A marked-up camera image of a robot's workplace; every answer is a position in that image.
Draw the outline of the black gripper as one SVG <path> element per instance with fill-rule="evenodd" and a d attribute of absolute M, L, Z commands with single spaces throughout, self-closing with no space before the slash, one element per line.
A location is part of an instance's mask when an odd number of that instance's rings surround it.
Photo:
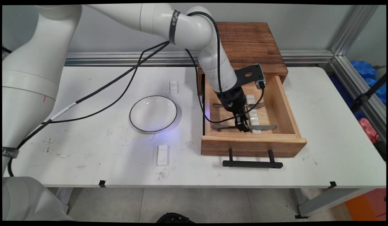
<path fill-rule="evenodd" d="M 246 96 L 241 86 L 216 93 L 223 108 L 235 115 L 235 127 L 240 132 L 249 131 L 248 117 L 246 114 Z"/>

